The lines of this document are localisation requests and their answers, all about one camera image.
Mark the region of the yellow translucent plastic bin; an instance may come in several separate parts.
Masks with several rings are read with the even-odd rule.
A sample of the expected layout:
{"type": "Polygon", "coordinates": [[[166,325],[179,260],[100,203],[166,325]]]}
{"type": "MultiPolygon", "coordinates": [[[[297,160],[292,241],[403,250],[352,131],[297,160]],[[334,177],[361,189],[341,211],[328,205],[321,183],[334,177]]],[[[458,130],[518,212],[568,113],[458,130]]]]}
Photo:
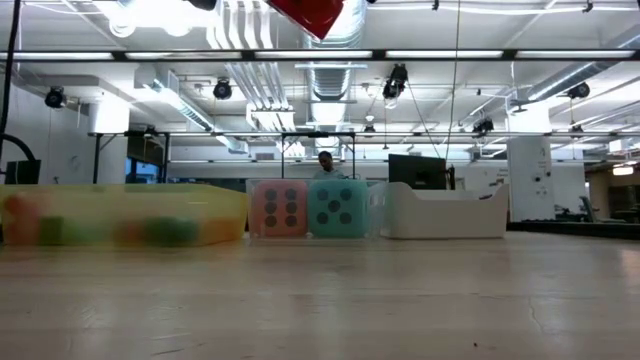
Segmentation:
{"type": "Polygon", "coordinates": [[[248,215],[246,194],[210,185],[3,185],[0,227],[4,244],[2,208],[5,199],[14,194],[36,202],[40,219],[64,219],[59,246],[116,246],[113,229],[124,221],[143,223],[152,217],[175,217],[192,220],[199,229],[213,218],[242,218],[246,225],[248,215]]]}

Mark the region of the orange foam die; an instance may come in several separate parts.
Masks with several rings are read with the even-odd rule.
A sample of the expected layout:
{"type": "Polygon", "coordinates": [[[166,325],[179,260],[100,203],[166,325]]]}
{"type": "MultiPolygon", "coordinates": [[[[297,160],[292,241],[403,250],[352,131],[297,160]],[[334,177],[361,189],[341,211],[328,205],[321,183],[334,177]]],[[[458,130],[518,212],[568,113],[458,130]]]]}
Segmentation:
{"type": "Polygon", "coordinates": [[[251,180],[249,231],[252,237],[303,237],[308,232],[304,180],[251,180]]]}

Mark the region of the teal foam die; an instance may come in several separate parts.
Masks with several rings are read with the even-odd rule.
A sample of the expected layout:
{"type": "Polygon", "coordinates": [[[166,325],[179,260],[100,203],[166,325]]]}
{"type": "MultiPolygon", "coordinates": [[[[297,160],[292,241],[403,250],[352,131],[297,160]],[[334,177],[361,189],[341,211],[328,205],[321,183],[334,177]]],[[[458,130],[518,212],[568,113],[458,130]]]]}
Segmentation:
{"type": "Polygon", "coordinates": [[[318,180],[307,192],[309,232],[319,238],[362,238],[369,225],[368,187],[359,180],[318,180]]]}

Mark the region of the clear plastic bin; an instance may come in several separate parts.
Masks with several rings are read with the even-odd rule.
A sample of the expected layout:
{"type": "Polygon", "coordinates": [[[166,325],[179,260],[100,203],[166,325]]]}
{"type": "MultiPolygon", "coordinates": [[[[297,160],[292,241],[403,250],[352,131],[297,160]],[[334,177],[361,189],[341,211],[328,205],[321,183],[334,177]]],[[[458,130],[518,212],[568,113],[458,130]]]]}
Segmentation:
{"type": "MultiPolygon", "coordinates": [[[[248,188],[248,183],[251,180],[262,180],[262,179],[250,179],[246,182],[246,190],[248,188]]],[[[308,185],[308,189],[309,186],[312,182],[314,181],[318,181],[318,180],[312,180],[312,179],[292,179],[292,180],[304,180],[307,185],[308,185]]],[[[309,232],[309,227],[308,227],[308,232],[305,236],[303,237],[281,237],[281,238],[276,238],[276,237],[269,237],[269,238],[261,238],[261,237],[252,237],[249,231],[249,234],[252,238],[254,239],[290,239],[290,238],[317,238],[317,239],[367,239],[367,238],[376,238],[379,236],[380,234],[380,227],[382,225],[383,222],[383,217],[384,217],[384,207],[385,207],[385,199],[384,199],[384,193],[385,193],[385,187],[386,184],[384,182],[379,182],[379,181],[365,181],[365,180],[359,180],[359,181],[363,181],[367,184],[368,187],[368,196],[369,196],[369,201],[368,201],[368,216],[369,216],[369,225],[368,225],[368,230],[367,233],[364,237],[362,238],[319,238],[319,237],[314,237],[310,232],[309,232]]]]}

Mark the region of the olive green block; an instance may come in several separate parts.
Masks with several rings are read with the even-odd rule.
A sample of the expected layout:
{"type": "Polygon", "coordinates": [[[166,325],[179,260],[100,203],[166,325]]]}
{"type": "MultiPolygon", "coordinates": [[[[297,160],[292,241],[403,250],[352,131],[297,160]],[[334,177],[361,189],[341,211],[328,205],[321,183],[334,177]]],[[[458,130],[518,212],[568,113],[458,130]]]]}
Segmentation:
{"type": "Polygon", "coordinates": [[[59,246],[63,243],[64,219],[59,216],[42,217],[39,222],[39,244],[59,246]]]}

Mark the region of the blue lit screen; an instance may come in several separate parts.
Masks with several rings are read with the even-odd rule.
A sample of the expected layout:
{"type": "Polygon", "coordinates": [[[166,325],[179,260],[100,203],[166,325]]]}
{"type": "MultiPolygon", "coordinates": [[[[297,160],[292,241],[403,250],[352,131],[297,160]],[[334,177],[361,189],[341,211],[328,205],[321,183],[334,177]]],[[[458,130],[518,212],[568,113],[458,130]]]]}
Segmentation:
{"type": "Polygon", "coordinates": [[[125,182],[127,184],[156,184],[160,168],[157,165],[127,158],[125,163],[125,182]]]}

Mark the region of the person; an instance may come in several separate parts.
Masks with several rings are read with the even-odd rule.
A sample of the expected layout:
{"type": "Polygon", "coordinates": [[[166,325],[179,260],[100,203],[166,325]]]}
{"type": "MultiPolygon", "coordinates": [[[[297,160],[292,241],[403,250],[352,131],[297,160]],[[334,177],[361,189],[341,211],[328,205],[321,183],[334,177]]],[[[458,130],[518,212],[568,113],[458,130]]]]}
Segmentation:
{"type": "Polygon", "coordinates": [[[321,169],[313,176],[314,180],[346,179],[346,176],[334,167],[333,157],[328,151],[321,151],[318,161],[321,169]]]}

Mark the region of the small black monitor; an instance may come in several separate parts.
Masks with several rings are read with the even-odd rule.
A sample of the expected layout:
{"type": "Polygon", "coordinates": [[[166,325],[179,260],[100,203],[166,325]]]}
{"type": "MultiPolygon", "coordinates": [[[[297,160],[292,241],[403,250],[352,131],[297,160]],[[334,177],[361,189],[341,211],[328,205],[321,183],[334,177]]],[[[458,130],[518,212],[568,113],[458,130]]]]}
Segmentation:
{"type": "Polygon", "coordinates": [[[33,185],[39,183],[41,161],[21,160],[7,163],[5,185],[33,185]]]}

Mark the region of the large black monitor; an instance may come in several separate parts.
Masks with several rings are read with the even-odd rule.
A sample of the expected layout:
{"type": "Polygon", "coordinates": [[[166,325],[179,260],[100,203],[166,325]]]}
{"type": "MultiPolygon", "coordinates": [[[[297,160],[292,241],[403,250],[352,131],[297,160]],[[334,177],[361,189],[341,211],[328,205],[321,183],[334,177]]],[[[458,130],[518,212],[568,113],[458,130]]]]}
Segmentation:
{"type": "Polygon", "coordinates": [[[405,183],[414,190],[446,190],[446,162],[441,158],[390,154],[388,181],[405,183]]]}

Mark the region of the white plastic bin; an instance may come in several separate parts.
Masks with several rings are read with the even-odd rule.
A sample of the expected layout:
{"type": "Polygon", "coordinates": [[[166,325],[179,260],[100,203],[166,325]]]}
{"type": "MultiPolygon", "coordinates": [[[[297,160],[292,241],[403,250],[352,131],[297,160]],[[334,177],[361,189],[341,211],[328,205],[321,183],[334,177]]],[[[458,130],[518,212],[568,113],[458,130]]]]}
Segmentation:
{"type": "Polygon", "coordinates": [[[509,187],[414,190],[386,186],[381,235],[394,240],[490,239],[506,232],[509,187]]]}

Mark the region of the white square column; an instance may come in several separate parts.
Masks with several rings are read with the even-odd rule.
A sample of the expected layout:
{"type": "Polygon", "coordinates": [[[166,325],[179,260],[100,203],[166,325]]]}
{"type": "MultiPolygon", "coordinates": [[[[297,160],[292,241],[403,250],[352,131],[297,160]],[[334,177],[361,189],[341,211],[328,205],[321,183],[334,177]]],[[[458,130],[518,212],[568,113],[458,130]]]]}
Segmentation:
{"type": "Polygon", "coordinates": [[[511,221],[552,220],[554,191],[547,136],[552,126],[548,106],[539,103],[517,108],[508,114],[506,125],[511,221]]]}

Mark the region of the black rail with light strips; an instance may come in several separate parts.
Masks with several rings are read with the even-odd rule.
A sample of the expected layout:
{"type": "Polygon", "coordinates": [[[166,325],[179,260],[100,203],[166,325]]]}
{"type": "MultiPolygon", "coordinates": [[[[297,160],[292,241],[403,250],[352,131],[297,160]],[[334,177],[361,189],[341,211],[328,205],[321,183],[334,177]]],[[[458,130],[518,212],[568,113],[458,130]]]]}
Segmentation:
{"type": "Polygon", "coordinates": [[[16,62],[640,61],[640,49],[17,51],[16,62]]]}

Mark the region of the silver round air duct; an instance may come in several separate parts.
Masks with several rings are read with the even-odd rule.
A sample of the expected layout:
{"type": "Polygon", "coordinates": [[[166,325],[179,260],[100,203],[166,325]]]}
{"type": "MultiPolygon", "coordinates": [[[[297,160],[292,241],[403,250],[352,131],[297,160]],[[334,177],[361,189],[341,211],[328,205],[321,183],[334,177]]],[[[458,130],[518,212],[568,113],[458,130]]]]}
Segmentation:
{"type": "MultiPolygon", "coordinates": [[[[341,14],[323,40],[305,35],[305,49],[354,50],[361,47],[367,5],[365,0],[345,0],[341,14]]],[[[353,70],[348,62],[314,63],[306,71],[309,85],[310,120],[316,131],[343,128],[353,70]]]]}

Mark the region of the silver slanted air duct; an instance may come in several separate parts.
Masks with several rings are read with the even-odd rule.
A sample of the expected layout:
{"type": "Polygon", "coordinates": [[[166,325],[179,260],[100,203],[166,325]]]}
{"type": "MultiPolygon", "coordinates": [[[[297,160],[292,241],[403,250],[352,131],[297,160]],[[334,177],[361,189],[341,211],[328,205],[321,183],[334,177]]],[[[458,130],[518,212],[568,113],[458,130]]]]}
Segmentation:
{"type": "MultiPolygon", "coordinates": [[[[640,25],[635,25],[606,43],[613,50],[640,50],[640,25]]],[[[523,98],[525,103],[544,101],[549,97],[567,91],[586,80],[609,70],[621,60],[596,60],[577,62],[565,67],[545,80],[531,87],[523,98]]]]}

